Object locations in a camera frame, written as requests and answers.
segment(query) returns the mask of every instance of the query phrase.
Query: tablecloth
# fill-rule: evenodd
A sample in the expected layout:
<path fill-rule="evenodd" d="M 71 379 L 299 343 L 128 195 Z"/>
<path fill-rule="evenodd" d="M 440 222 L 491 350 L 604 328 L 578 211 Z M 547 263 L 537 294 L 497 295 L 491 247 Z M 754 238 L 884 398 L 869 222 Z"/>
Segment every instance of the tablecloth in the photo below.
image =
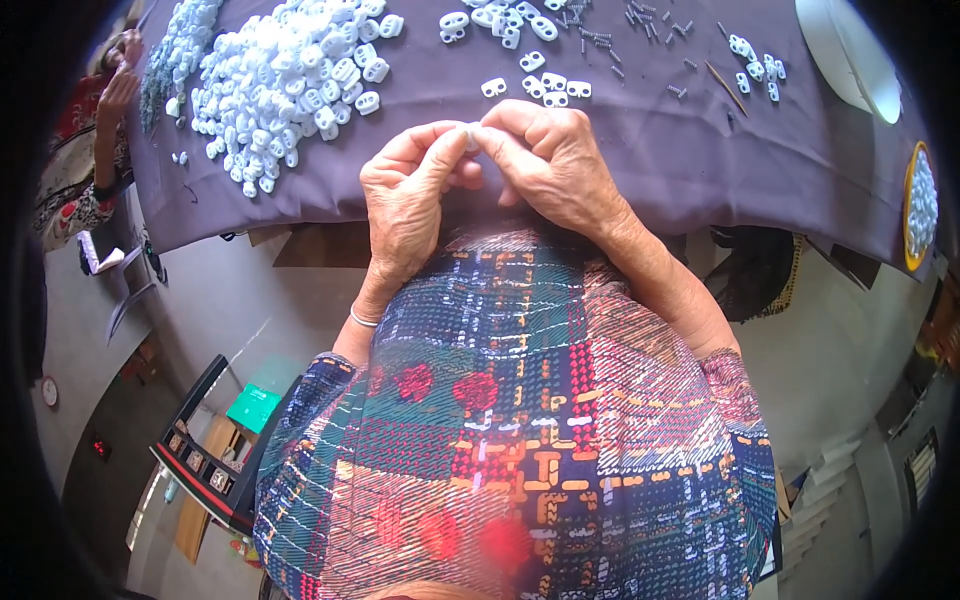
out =
<path fill-rule="evenodd" d="M 542 7 L 541 0 L 533 2 Z M 174 4 L 158 0 L 143 30 L 148 48 L 163 36 Z M 254 202 L 247 199 L 224 172 L 222 157 L 206 157 L 210 138 L 189 128 L 177 130 L 170 117 L 163 116 L 147 135 L 128 128 L 137 191 L 154 246 L 166 252 L 257 226 L 363 220 L 357 175 L 365 161 L 407 127 L 437 119 L 474 121 L 503 98 L 530 99 L 520 84 L 526 73 L 518 61 L 540 50 L 545 70 L 592 83 L 592 98 L 571 98 L 569 105 L 590 116 L 617 186 L 651 230 L 784 228 L 826 237 L 903 269 L 903 174 L 915 142 L 924 138 L 908 90 L 902 94 L 903 114 L 892 127 L 843 103 L 817 70 L 789 0 L 655 4 L 659 14 L 670 10 L 672 15 L 666 23 L 659 16 L 654 21 L 660 39 L 674 19 L 682 25 L 692 19 L 689 34 L 674 36 L 669 45 L 649 41 L 642 27 L 631 28 L 621 0 L 595 0 L 585 12 L 591 30 L 612 34 L 626 74 L 621 82 L 606 50 L 590 45 L 581 54 L 576 28 L 561 29 L 557 40 L 547 43 L 525 27 L 519 48 L 508 50 L 490 30 L 470 25 L 464 39 L 447 45 L 440 40 L 438 21 L 462 9 L 461 2 L 388 0 L 385 13 L 403 16 L 405 26 L 399 37 L 374 43 L 391 65 L 383 84 L 369 84 L 380 93 L 380 110 L 367 117 L 354 111 L 332 143 L 318 135 L 302 140 L 300 165 L 283 167 L 269 196 L 261 192 Z M 217 27 L 236 31 L 250 15 L 269 14 L 275 5 L 276 0 L 226 0 Z M 753 93 L 740 96 L 749 112 L 745 117 L 710 76 L 706 60 L 731 87 L 735 73 L 744 70 L 717 21 L 727 32 L 748 38 L 759 54 L 783 60 L 787 79 L 781 82 L 779 103 L 752 81 Z M 684 64 L 684 58 L 698 67 Z M 187 80 L 188 90 L 200 85 L 199 76 Z M 494 77 L 504 77 L 508 91 L 484 98 L 480 84 Z M 668 84 L 685 87 L 685 97 L 678 100 Z M 131 107 L 128 119 L 136 115 Z M 190 156 L 185 167 L 170 158 L 180 151 Z M 935 159 L 936 150 L 931 152 Z M 487 186 L 470 201 L 491 203 L 494 211 L 500 186 L 490 169 Z"/>

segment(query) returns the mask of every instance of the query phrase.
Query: wooden stick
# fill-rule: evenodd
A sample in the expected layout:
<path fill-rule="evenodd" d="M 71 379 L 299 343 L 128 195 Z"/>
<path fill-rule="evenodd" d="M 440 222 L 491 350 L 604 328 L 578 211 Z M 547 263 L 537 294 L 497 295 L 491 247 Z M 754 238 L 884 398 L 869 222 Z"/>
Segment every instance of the wooden stick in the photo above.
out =
<path fill-rule="evenodd" d="M 740 107 L 740 110 L 743 111 L 743 116 L 749 118 L 750 115 L 747 114 L 747 110 L 743 107 L 742 104 L 740 104 L 740 99 L 736 97 L 736 95 L 733 93 L 733 90 L 730 89 L 730 86 L 729 86 L 729 85 L 727 85 L 727 82 L 723 81 L 723 78 L 720 77 L 720 74 L 717 73 L 717 70 L 714 69 L 713 66 L 710 65 L 709 62 L 707 62 L 706 60 L 704 60 L 704 62 L 707 64 L 707 68 L 710 70 L 710 73 L 713 74 L 713 77 L 715 77 L 716 80 L 717 80 L 718 82 L 720 82 L 720 85 L 724 86 L 724 88 L 727 90 L 727 93 L 730 94 L 730 97 L 733 98 L 733 101 L 734 101 L 734 102 L 736 102 L 736 105 L 739 106 L 739 107 Z"/>

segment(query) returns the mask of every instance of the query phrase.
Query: silver bracelet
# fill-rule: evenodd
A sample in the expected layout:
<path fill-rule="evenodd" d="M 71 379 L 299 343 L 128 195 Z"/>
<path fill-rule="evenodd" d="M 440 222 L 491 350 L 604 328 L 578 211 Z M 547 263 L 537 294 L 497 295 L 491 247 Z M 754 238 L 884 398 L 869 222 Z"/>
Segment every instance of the silver bracelet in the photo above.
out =
<path fill-rule="evenodd" d="M 380 323 L 373 323 L 371 321 L 364 321 L 360 317 L 357 317 L 357 314 L 353 312 L 353 304 L 350 305 L 350 318 L 356 321 L 358 324 L 361 324 L 364 327 L 376 327 Z"/>

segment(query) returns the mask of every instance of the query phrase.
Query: person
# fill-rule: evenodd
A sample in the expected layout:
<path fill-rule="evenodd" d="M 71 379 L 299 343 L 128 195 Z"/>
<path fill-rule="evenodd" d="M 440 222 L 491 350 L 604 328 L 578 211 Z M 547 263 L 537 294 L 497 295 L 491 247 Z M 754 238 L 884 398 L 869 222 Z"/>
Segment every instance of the person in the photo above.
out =
<path fill-rule="evenodd" d="M 133 68 L 143 40 L 130 29 L 105 47 L 94 73 L 71 93 L 48 145 L 33 221 L 45 252 L 107 221 L 117 196 L 133 180 L 123 116 L 139 88 Z"/>
<path fill-rule="evenodd" d="M 441 228 L 472 137 L 528 219 Z M 774 535 L 766 429 L 723 313 L 579 110 L 505 100 L 362 169 L 372 260 L 259 466 L 294 600 L 745 598 Z"/>

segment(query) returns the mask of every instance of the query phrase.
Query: colorful plaid shirt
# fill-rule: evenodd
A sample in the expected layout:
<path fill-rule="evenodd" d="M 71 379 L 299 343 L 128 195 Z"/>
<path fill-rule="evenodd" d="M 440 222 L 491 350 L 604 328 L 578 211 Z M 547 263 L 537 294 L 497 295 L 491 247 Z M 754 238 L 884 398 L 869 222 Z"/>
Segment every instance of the colorful plaid shirt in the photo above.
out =
<path fill-rule="evenodd" d="M 494 598 L 745 598 L 773 457 L 731 350 L 697 361 L 590 244 L 460 235 L 369 365 L 318 356 L 260 466 L 254 542 L 294 600 L 430 580 Z"/>

